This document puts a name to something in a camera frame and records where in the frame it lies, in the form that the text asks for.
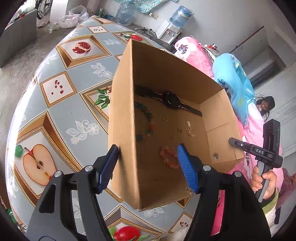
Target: black smartwatch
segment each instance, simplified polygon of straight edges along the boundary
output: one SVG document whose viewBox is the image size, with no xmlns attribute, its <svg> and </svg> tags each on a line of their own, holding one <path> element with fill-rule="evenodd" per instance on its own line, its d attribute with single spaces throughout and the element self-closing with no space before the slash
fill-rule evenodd
<svg viewBox="0 0 296 241">
<path fill-rule="evenodd" d="M 134 86 L 134 92 L 137 95 L 140 95 L 142 97 L 149 97 L 149 98 L 161 101 L 168 108 L 171 108 L 174 110 L 177 110 L 177 109 L 187 110 L 193 114 L 196 114 L 196 115 L 202 117 L 202 113 L 199 110 L 194 109 L 191 106 L 181 102 L 179 97 L 172 92 L 167 91 L 164 93 L 158 93 L 158 92 L 155 92 L 149 88 L 146 88 L 146 87 L 143 87 L 140 85 Z"/>
</svg>

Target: hole in cardboard box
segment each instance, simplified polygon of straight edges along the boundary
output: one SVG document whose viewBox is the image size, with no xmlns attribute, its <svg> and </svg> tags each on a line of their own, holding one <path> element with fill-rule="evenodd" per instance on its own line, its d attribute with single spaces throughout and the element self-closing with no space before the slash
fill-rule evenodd
<svg viewBox="0 0 296 241">
<path fill-rule="evenodd" d="M 214 153 L 214 154 L 212 155 L 212 158 L 213 158 L 213 160 L 218 160 L 218 159 L 219 159 L 219 155 L 218 155 L 218 153 Z"/>
</svg>

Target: hand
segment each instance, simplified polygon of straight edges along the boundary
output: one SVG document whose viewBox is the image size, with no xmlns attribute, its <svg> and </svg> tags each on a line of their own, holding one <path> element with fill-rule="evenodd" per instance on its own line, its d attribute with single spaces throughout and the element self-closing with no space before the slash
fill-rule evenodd
<svg viewBox="0 0 296 241">
<path fill-rule="evenodd" d="M 273 171 L 268 171 L 264 173 L 262 177 L 260 177 L 258 173 L 259 173 L 259 168 L 256 165 L 252 172 L 251 188 L 253 191 L 258 191 L 259 189 L 262 188 L 262 184 L 261 184 L 261 182 L 263 181 L 262 177 L 264 179 L 269 179 L 267 190 L 263 196 L 263 199 L 268 199 L 272 196 L 272 194 L 274 193 L 274 189 L 276 187 L 276 174 Z"/>
</svg>

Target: maroon clothing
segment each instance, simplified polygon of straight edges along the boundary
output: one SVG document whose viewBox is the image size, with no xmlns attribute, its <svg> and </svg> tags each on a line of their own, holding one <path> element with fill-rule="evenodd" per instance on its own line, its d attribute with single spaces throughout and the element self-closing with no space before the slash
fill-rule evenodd
<svg viewBox="0 0 296 241">
<path fill-rule="evenodd" d="M 279 198 L 276 203 L 276 209 L 281 207 L 283 203 L 290 197 L 292 192 L 296 189 L 296 183 L 293 181 L 292 176 L 289 176 L 289 173 L 286 168 L 283 168 L 284 180 L 281 185 L 281 190 L 279 192 Z"/>
</svg>

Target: watch face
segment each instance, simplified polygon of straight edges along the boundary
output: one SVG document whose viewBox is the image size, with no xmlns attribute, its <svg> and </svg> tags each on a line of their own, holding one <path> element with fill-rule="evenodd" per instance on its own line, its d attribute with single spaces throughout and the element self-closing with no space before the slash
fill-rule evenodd
<svg viewBox="0 0 296 241">
<path fill-rule="evenodd" d="M 177 95 L 175 95 L 174 93 L 167 92 L 165 94 L 165 100 L 167 102 L 165 104 L 166 105 L 168 104 L 169 107 L 172 109 L 178 109 L 180 107 L 181 101 L 180 101 L 179 97 Z"/>
</svg>

